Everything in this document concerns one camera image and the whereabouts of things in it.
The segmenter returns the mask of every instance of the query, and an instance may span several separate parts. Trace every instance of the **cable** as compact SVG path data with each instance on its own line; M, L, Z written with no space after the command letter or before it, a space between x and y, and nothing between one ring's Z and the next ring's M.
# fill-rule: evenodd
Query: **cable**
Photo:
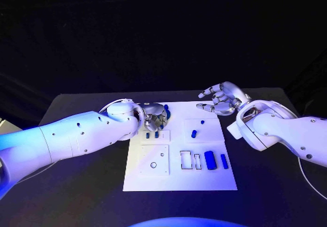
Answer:
M120 101L131 101L131 100L127 99L127 98L121 98L121 99L112 101L109 104L107 104L107 105L104 106L104 108L99 110L99 113L108 108L108 106L109 106L111 104L114 104L114 103L117 103L117 102L120 102Z
M307 180L307 183L310 184L310 186L311 186L311 188L315 190L315 192L321 195L321 197L327 200L327 197L318 192L318 190L314 188L314 186L311 185L311 183L310 183L310 181L308 181L308 178L307 178L307 176L305 176L305 174L304 174L304 171L303 171L303 165L301 165L300 158L298 158L298 165L300 165L300 169L301 169L301 172L303 172L303 176L304 176L304 178L305 178L305 180Z
M53 162L40 172L37 172L35 175L32 175L29 178L32 178L33 176L36 176L37 174L40 174L42 172L45 172L58 162L61 161L61 159Z

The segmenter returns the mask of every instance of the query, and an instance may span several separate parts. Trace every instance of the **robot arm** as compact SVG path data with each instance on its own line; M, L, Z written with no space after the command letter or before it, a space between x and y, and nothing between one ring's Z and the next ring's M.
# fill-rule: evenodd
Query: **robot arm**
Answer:
M236 121L228 130L236 139L242 138L259 151L282 143L303 159L327 167L327 121L315 117L297 118L291 110L274 101L255 100L236 85L225 82L205 90L199 97L213 95L213 104L197 107L218 115L230 115L238 109Z
M148 104L147 108L143 109L131 99L120 99L99 113L89 111L40 127L0 135L0 199L22 178L39 168L130 139L144 120L153 126L163 125L163 105Z

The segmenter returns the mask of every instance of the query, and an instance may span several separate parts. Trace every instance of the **dark backdrop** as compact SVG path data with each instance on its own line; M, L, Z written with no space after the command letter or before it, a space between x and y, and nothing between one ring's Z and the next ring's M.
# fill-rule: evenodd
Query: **dark backdrop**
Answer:
M326 8L308 2L1 1L0 117L26 128L61 93L205 89L226 80L287 88L304 103L297 76L326 40ZM311 88L326 85L323 66Z

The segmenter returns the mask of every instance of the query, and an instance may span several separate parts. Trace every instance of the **robotic hand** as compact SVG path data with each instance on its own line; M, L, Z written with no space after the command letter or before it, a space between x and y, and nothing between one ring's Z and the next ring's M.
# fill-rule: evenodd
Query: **robotic hand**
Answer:
M0 135L0 199L39 168L130 139L143 124L151 131L163 129L164 106L138 105L131 99L120 99L99 112L79 113L48 125Z
M238 110L236 121L228 126L235 139L245 138L248 144L262 151L282 143L297 157L327 167L327 121L317 117L301 117L274 101L255 100L230 82L212 86L200 94L213 95L213 104L199 103L197 108L216 115L230 115Z

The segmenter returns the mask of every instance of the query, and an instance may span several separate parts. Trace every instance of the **gray table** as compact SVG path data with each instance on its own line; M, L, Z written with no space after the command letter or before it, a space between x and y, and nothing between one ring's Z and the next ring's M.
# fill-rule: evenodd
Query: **gray table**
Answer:
M295 111L282 89L243 90L254 99L275 100ZM199 92L59 95L40 125L98 111L120 98L135 102L200 101ZM122 192L128 141L121 141L92 154L62 160L16 185L0 201L0 225L128 226L166 217L212 218L248 226L326 225L327 201L304 181L297 157L281 144L264 152L254 150L226 130L235 114L219 119L238 191ZM327 188L321 181L327 169L305 161L303 165L313 183Z

